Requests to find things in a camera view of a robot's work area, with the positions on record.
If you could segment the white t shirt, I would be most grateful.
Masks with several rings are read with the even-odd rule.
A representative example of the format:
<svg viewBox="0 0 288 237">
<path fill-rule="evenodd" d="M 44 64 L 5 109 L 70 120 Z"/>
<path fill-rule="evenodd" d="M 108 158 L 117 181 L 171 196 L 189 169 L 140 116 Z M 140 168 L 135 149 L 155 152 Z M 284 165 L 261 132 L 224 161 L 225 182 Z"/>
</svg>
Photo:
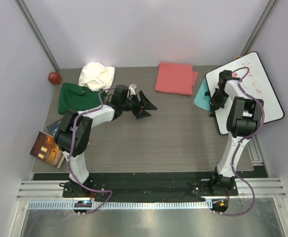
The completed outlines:
<svg viewBox="0 0 288 237">
<path fill-rule="evenodd" d="M 99 62 L 86 64 L 80 73 L 78 85 L 89 88 L 91 91 L 109 89 L 112 86 L 115 67 L 104 66 Z"/>
</svg>

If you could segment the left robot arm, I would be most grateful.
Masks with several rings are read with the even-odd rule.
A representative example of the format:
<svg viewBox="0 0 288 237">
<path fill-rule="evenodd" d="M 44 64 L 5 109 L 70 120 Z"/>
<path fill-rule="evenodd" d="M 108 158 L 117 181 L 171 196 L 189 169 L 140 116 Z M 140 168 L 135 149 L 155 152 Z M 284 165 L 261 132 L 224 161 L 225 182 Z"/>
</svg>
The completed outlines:
<svg viewBox="0 0 288 237">
<path fill-rule="evenodd" d="M 69 110 L 61 120 L 54 136 L 54 141 L 66 158 L 69 169 L 69 181 L 61 184 L 66 194 L 74 197 L 86 197 L 91 192 L 112 193 L 109 190 L 94 190 L 88 182 L 89 171 L 85 162 L 85 150 L 88 146 L 92 128 L 102 123 L 113 121 L 123 112 L 132 112 L 137 119 L 150 117 L 149 110 L 157 110 L 142 91 L 136 93 L 124 85 L 113 89 L 111 99 L 104 102 L 102 90 L 98 93 L 100 105 L 96 108 L 76 112 Z"/>
</svg>

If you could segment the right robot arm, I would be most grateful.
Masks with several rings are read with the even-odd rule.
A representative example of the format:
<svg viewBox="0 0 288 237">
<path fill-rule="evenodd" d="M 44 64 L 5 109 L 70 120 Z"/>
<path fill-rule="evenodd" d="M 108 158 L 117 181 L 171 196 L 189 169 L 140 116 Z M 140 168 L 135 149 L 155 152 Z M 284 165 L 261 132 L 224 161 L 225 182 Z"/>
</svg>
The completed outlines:
<svg viewBox="0 0 288 237">
<path fill-rule="evenodd" d="M 221 71 L 217 88 L 210 98 L 212 113 L 224 109 L 227 100 L 232 100 L 226 120 L 227 144 L 212 178 L 208 181 L 209 190 L 215 196 L 226 195 L 233 190 L 236 168 L 243 149 L 264 124 L 264 102 L 245 92 L 241 86 L 243 79 L 244 77 L 233 77 L 230 70 Z"/>
</svg>

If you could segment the white whiteboard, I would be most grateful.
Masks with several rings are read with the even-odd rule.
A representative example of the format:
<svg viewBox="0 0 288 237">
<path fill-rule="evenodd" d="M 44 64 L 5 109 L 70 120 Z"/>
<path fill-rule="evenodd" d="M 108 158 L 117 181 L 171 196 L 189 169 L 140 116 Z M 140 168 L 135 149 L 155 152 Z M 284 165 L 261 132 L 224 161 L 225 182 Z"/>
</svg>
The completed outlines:
<svg viewBox="0 0 288 237">
<path fill-rule="evenodd" d="M 248 67 L 250 72 L 243 79 L 242 88 L 264 102 L 265 123 L 281 120 L 285 112 L 280 104 L 272 83 L 267 75 L 259 54 L 255 51 L 250 52 L 236 60 L 222 65 L 205 75 L 210 94 L 213 95 L 217 88 L 219 73 L 223 70 L 235 71 L 238 68 Z"/>
</svg>

